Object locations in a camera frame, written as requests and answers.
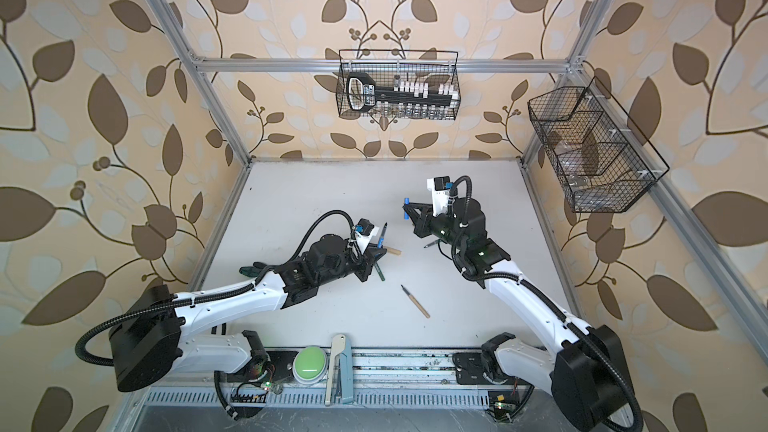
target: black cable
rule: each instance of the black cable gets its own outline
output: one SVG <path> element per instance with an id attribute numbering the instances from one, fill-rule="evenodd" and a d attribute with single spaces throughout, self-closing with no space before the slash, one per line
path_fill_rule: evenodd
<path id="1" fill-rule="evenodd" d="M 107 331 L 114 327 L 117 324 L 120 324 L 122 322 L 129 321 L 133 318 L 139 317 L 144 314 L 154 314 L 156 312 L 165 312 L 169 311 L 171 309 L 175 309 L 178 307 L 187 307 L 192 304 L 204 304 L 206 302 L 213 302 L 213 301 L 219 301 L 226 298 L 232 298 L 240 294 L 244 294 L 246 292 L 250 292 L 256 288 L 256 286 L 264 279 L 264 275 L 270 270 L 270 267 L 264 267 L 262 271 L 259 273 L 259 276 L 256 277 L 253 281 L 250 283 L 244 285 L 241 288 L 237 288 L 233 291 L 228 292 L 219 292 L 218 294 L 211 294 L 211 295 L 201 295 L 199 297 L 196 297 L 195 300 L 191 298 L 185 298 L 181 300 L 176 300 L 173 302 L 169 302 L 166 304 L 159 304 L 159 305 L 153 305 L 151 307 L 142 308 L 137 311 L 133 312 L 127 312 L 125 314 L 119 315 L 117 317 L 113 317 L 109 319 L 108 321 L 101 322 L 96 327 L 92 328 L 90 331 L 85 332 L 82 337 L 78 340 L 78 342 L 74 345 L 74 353 L 75 355 L 80 358 L 80 360 L 83 360 L 85 362 L 88 362 L 89 364 L 93 365 L 103 365 L 106 367 L 114 367 L 114 360 L 111 358 L 106 357 L 99 357 L 97 355 L 93 355 L 91 352 L 88 352 L 85 349 L 85 345 L 94 337 L 99 335 L 101 332 Z"/>
<path id="2" fill-rule="evenodd" d="M 224 411 L 229 415 L 232 420 L 237 420 L 237 410 L 226 402 L 224 398 L 224 392 L 221 391 L 221 370 L 214 370 L 214 389 L 216 390 L 216 397 L 219 399 L 219 404 L 224 408 Z"/>
<path id="3" fill-rule="evenodd" d="M 630 389 L 629 384 L 627 384 L 627 381 L 621 377 L 621 372 L 619 372 L 616 367 L 614 367 L 614 365 L 610 362 L 610 359 L 605 356 L 602 350 L 600 350 L 600 347 L 598 347 L 595 342 L 591 341 L 587 335 L 581 331 L 580 328 L 576 327 L 573 322 L 568 322 L 566 327 L 568 327 L 568 330 L 573 332 L 580 341 L 584 342 L 587 347 L 589 347 L 589 349 L 595 354 L 595 356 L 597 356 L 598 360 L 600 360 L 606 369 L 608 369 L 610 376 L 616 382 L 616 385 L 619 386 L 621 392 L 627 398 L 630 409 L 632 409 L 632 425 L 629 427 L 616 424 L 608 418 L 603 420 L 603 423 L 607 425 L 609 429 L 616 430 L 616 432 L 639 432 L 642 430 L 643 415 L 642 411 L 640 410 L 640 404 L 638 403 L 638 399 L 635 398 L 634 392 L 632 389 Z"/>
<path id="4" fill-rule="evenodd" d="M 467 212 L 469 211 L 469 199 L 472 198 L 472 180 L 469 176 L 461 176 L 457 178 L 452 184 L 450 192 L 448 193 L 449 197 L 456 197 L 458 195 L 458 184 L 464 182 L 467 193 L 465 194 L 466 200 L 464 201 L 464 215 L 462 216 L 462 220 L 464 221 L 464 225 L 467 225 Z"/>
<path id="5" fill-rule="evenodd" d="M 301 244 L 299 244 L 299 247 L 296 249 L 296 251 L 293 253 L 293 256 L 288 259 L 286 262 L 290 262 L 293 259 L 297 258 L 299 254 L 301 254 L 301 249 L 304 248 L 304 245 L 306 244 L 307 239 L 310 237 L 312 232 L 315 230 L 315 227 L 318 226 L 318 224 L 321 223 L 321 221 L 329 216 L 334 215 L 340 215 L 344 216 L 346 218 L 347 223 L 350 225 L 350 242 L 353 242 L 354 251 L 352 252 L 352 261 L 355 264 L 361 264 L 363 260 L 362 253 L 360 252 L 360 246 L 357 245 L 357 241 L 354 240 L 355 237 L 355 225 L 354 222 L 352 222 L 352 218 L 349 214 L 344 212 L 343 210 L 331 210 L 330 212 L 326 212 L 325 214 L 322 214 L 320 218 L 315 220 L 315 223 L 312 224 L 312 227 L 310 227 L 310 230 L 306 231 L 306 234 L 304 235 L 304 238 L 301 240 Z M 218 301 L 226 298 L 235 297 L 236 295 L 244 294 L 245 292 L 252 291 L 256 288 L 256 286 L 264 279 L 264 276 L 267 272 L 274 270 L 273 265 L 268 265 L 264 267 L 261 272 L 259 272 L 259 275 L 248 285 L 245 285 L 241 288 L 238 288 L 233 291 L 229 292 L 220 292 L 218 294 L 212 294 L 212 295 L 204 295 L 200 297 L 196 297 L 195 300 L 191 298 L 186 298 L 182 300 L 173 301 L 170 303 L 165 304 L 159 304 L 154 305 L 152 307 L 143 308 L 137 311 L 133 312 L 127 312 L 125 314 L 119 315 L 117 317 L 113 317 L 109 319 L 108 321 L 102 322 L 96 327 L 92 328 L 91 330 L 85 332 L 82 337 L 78 340 L 78 342 L 74 345 L 74 353 L 78 356 L 81 360 L 88 362 L 89 364 L 94 365 L 103 365 L 106 367 L 114 367 L 114 360 L 111 358 L 106 357 L 99 357 L 97 355 L 93 355 L 90 352 L 88 352 L 85 349 L 85 345 L 94 337 L 99 335 L 101 332 L 107 331 L 110 328 L 114 327 L 117 324 L 120 324 L 122 322 L 129 321 L 133 318 L 139 317 L 144 314 L 153 314 L 155 312 L 164 312 L 169 311 L 171 309 L 179 308 L 179 307 L 187 307 L 192 304 L 203 304 L 205 302 L 213 302 Z M 216 327 L 211 329 L 211 333 L 215 334 Z M 222 334 L 226 331 L 226 324 L 222 324 Z"/>
<path id="6" fill-rule="evenodd" d="M 288 262 L 291 262 L 295 258 L 299 257 L 299 254 L 301 254 L 301 249 L 304 248 L 304 245 L 306 244 L 306 241 L 310 238 L 310 235 L 312 235 L 312 232 L 314 232 L 315 227 L 317 227 L 323 220 L 330 216 L 343 216 L 347 223 L 350 224 L 350 241 L 354 242 L 353 247 L 355 249 L 355 252 L 357 252 L 357 255 L 354 253 L 352 254 L 352 262 L 355 264 L 362 264 L 362 252 L 360 252 L 360 246 L 357 245 L 357 241 L 355 240 L 355 223 L 352 222 L 352 217 L 350 217 L 350 214 L 344 212 L 343 210 L 331 210 L 329 212 L 326 212 L 320 216 L 317 220 L 315 220 L 315 223 L 310 226 L 310 229 L 306 231 L 306 234 L 304 234 L 304 237 L 301 239 L 301 243 L 299 244 L 299 247 L 296 248 L 296 251 L 293 253 L 291 258 L 288 259 Z"/>
<path id="7" fill-rule="evenodd" d="M 523 396 L 523 399 L 520 400 L 520 405 L 518 405 L 518 408 L 514 409 L 513 412 L 507 416 L 507 418 L 512 420 L 522 412 L 523 407 L 525 407 L 525 405 L 528 403 L 528 401 L 531 399 L 531 396 L 533 395 L 533 389 L 534 389 L 534 386 L 532 385 L 528 386 L 528 390 L 525 391 L 525 395 Z"/>
<path id="8" fill-rule="evenodd" d="M 441 244 L 442 244 L 442 242 L 438 242 L 437 243 L 437 249 L 440 251 L 442 256 L 445 257 L 447 260 L 452 260 L 445 252 L 442 251 L 442 248 L 440 248 Z"/>

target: work surface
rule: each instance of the work surface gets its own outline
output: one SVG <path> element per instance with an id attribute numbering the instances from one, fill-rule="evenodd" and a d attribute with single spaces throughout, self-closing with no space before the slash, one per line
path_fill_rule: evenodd
<path id="1" fill-rule="evenodd" d="M 230 323 L 230 332 L 254 330 L 267 347 L 328 346 L 338 333 L 347 334 L 353 347 L 479 347 L 505 331 L 539 344 L 509 307 L 463 279 L 436 246 L 424 249 L 433 238 L 413 235 L 411 222 L 403 218 L 405 197 L 432 201 L 427 178 L 462 175 L 472 179 L 472 196 L 485 213 L 488 236 L 531 282 L 568 308 L 518 164 L 506 161 L 255 162 L 204 288 L 244 280 L 238 273 L 243 265 L 283 263 L 309 226 L 338 208 L 355 223 L 360 218 L 378 226 L 389 223 L 384 245 L 402 255 L 379 260 L 386 281 L 376 272 L 365 283 L 350 275 L 321 286 L 306 302 Z M 327 218 L 304 250 L 328 233 L 346 238 L 349 226 L 341 216 Z M 431 318 L 418 311 L 400 284 Z"/>

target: wallpaper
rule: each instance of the wallpaper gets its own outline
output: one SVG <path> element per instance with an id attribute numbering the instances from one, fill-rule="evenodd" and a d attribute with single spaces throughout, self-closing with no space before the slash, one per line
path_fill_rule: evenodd
<path id="1" fill-rule="evenodd" d="M 565 58 L 591 0 L 168 0 L 200 56 L 322 58 L 327 48 Z"/>
<path id="2" fill-rule="evenodd" d="M 456 120 L 341 118 L 331 74 L 221 72 L 214 87 L 255 158 L 521 156 L 533 133 L 525 103 L 552 87 L 547 74 L 459 80 Z M 209 146 L 220 146 L 216 130 L 207 138 Z"/>
<path id="3" fill-rule="evenodd" d="M 185 289 L 240 165 L 142 0 L 0 0 L 0 20 L 2 428 L 92 432 L 120 395 L 75 341 L 149 284 Z"/>
<path id="4" fill-rule="evenodd" d="M 653 199 L 573 214 L 541 164 L 530 170 L 584 319 L 619 335 L 644 430 L 764 430 L 768 368 Z"/>
<path id="5" fill-rule="evenodd" d="M 585 62 L 763 300 L 767 4 L 616 0 Z M 621 337 L 647 430 L 763 430 L 768 368 L 652 198 L 577 215 L 543 151 L 532 175 L 586 319 Z"/>
<path id="6" fill-rule="evenodd" d="M 616 0 L 604 25 L 587 71 L 640 121 L 765 303 L 768 0 Z"/>

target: large green button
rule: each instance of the large green button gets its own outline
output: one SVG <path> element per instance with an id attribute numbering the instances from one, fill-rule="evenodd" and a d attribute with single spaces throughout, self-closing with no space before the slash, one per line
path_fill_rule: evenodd
<path id="1" fill-rule="evenodd" d="M 312 380 L 322 373 L 326 366 L 326 353 L 319 347 L 308 347 L 296 356 L 296 375 Z"/>

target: wire basket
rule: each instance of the wire basket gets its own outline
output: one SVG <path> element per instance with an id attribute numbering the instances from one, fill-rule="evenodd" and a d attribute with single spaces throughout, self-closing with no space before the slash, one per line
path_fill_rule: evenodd
<path id="1" fill-rule="evenodd" d="M 593 83 L 529 100 L 531 123 L 574 212 L 626 212 L 669 165 L 628 114 L 631 128 L 610 118 L 598 99 L 604 96 L 597 90 L 604 88 L 594 89 Z M 664 166 L 647 163 L 627 133 L 639 133 L 640 143 L 647 143 Z"/>
<path id="2" fill-rule="evenodd" d="M 445 50 L 340 50 L 339 117 L 456 120 L 457 60 Z"/>

